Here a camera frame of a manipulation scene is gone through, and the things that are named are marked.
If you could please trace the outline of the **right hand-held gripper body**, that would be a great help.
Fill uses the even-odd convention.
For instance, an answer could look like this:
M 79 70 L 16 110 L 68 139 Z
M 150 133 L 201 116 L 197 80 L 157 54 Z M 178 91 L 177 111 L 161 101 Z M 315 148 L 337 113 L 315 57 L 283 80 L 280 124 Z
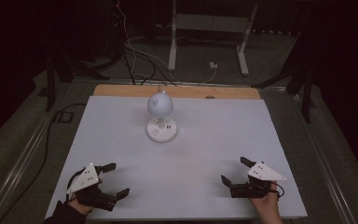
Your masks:
M 273 182 L 286 179 L 285 176 L 268 167 L 262 161 L 255 161 L 255 165 L 248 168 L 246 183 L 231 183 L 229 191 L 232 198 L 263 198 L 269 193 Z

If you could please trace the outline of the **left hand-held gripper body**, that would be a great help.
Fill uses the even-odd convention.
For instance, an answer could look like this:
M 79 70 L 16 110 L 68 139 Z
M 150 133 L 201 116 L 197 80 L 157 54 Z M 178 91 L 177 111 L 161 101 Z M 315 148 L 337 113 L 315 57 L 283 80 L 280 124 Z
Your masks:
M 78 201 L 86 206 L 112 211 L 117 197 L 102 193 L 99 189 L 100 173 L 102 173 L 102 166 L 96 166 L 93 163 L 76 172 L 68 182 L 67 199 L 75 194 Z

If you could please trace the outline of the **white round desk lamp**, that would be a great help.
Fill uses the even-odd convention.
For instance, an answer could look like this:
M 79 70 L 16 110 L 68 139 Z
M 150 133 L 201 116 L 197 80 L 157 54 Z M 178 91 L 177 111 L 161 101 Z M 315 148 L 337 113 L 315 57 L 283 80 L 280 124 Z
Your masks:
M 152 95 L 147 102 L 147 111 L 152 116 L 146 126 L 148 137 L 157 143 L 167 143 L 177 134 L 177 125 L 171 118 L 173 101 L 166 91 Z

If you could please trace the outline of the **person's right hand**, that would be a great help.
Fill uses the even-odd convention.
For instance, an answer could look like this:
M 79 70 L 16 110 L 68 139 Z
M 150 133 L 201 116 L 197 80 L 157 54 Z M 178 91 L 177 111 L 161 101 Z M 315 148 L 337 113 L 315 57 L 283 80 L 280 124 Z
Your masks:
M 279 212 L 276 182 L 271 184 L 270 191 L 265 197 L 251 198 L 250 202 L 263 224 L 283 224 Z

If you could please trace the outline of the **person's left hand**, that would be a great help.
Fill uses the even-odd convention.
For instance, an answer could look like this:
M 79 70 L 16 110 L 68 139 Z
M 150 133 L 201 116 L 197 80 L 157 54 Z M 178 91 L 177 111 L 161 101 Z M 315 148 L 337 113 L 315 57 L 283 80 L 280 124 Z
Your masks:
M 79 212 L 80 214 L 85 215 L 85 216 L 87 216 L 93 210 L 92 206 L 86 206 L 86 205 L 80 203 L 75 194 L 72 194 L 70 196 L 70 200 L 67 202 L 67 204 L 69 206 L 73 207 L 77 212 Z

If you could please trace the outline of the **white table cover sheet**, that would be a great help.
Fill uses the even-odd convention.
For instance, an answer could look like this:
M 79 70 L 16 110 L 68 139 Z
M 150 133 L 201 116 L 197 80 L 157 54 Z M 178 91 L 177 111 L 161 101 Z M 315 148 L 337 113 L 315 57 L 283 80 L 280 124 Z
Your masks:
M 282 174 L 282 217 L 307 214 L 262 100 L 176 98 L 172 117 L 175 138 L 164 144 L 146 134 L 150 116 L 144 97 L 89 98 L 76 137 L 52 196 L 64 199 L 70 177 L 84 166 L 115 163 L 102 176 L 101 189 L 130 194 L 111 212 L 94 210 L 91 220 L 196 220 L 253 218 L 246 199 L 234 199 L 221 178 L 247 178 L 245 157 L 262 161 Z

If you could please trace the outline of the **black tripod stand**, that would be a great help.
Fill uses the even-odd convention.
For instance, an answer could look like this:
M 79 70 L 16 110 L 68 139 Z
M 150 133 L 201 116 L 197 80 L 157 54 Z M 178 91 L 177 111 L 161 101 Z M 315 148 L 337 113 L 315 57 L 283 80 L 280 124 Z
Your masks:
M 313 70 L 315 63 L 310 63 L 307 60 L 302 60 L 299 64 L 292 66 L 286 71 L 280 72 L 277 76 L 269 78 L 265 81 L 252 84 L 252 88 L 265 89 L 266 87 L 278 82 L 286 77 L 291 77 L 289 84 L 285 91 L 288 94 L 298 94 L 303 90 L 301 115 L 307 123 L 310 123 L 310 103 L 311 103 L 311 86 L 313 79 Z
M 84 72 L 86 75 L 94 77 L 100 80 L 108 80 L 108 77 L 105 77 L 91 68 L 87 67 L 85 64 L 80 61 L 70 57 L 65 53 L 49 53 L 46 61 L 46 73 L 47 73 L 47 86 L 43 88 L 40 92 L 40 96 L 47 97 L 47 106 L 46 110 L 50 111 L 56 101 L 56 77 L 58 77 L 63 82 L 71 82 L 74 76 L 69 70 L 69 66 L 73 65 L 75 68 Z

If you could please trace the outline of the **white metal stand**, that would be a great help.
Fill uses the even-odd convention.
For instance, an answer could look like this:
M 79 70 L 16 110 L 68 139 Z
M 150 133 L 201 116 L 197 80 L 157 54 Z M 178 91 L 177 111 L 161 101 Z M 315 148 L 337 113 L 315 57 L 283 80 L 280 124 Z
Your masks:
M 242 33 L 243 38 L 236 46 L 237 58 L 243 76 L 249 75 L 249 68 L 245 58 L 245 47 L 253 28 L 258 4 L 252 4 L 250 14 L 247 17 L 229 17 L 198 14 L 184 14 L 177 11 L 177 0 L 172 0 L 172 35 L 168 60 L 168 70 L 174 71 L 176 67 L 178 29 Z

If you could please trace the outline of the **metal floor rail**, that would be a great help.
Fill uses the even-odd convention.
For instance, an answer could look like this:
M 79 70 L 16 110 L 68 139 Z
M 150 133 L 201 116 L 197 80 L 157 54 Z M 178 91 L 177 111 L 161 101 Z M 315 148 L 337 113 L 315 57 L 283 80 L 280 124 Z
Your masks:
M 45 97 L 31 94 L 0 130 L 0 216 L 69 88 L 68 84 L 59 85 L 50 110 L 46 110 Z
M 310 140 L 311 148 L 316 157 L 316 162 L 318 164 L 319 170 L 324 178 L 324 182 L 327 186 L 330 197 L 334 202 L 342 224 L 357 224 L 357 221 L 348 206 L 343 191 L 337 182 L 337 179 L 328 163 L 327 158 L 324 155 L 322 146 L 319 143 L 319 140 L 311 127 L 311 124 L 307 123 L 303 118 L 302 103 L 300 98 L 295 94 L 289 95 L 289 99 L 294 110 L 296 111 L 296 116 L 300 119 L 300 123 L 305 130 L 306 136 Z

